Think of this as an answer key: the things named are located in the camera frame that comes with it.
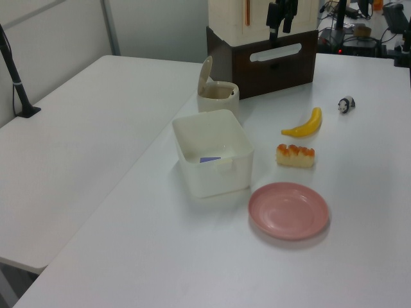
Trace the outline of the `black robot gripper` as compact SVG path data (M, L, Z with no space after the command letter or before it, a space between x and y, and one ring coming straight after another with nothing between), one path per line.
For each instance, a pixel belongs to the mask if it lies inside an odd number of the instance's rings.
M269 40L276 41L278 28L283 22L283 33L290 33L293 18L297 15L297 0L277 0L268 5L266 25L270 28Z

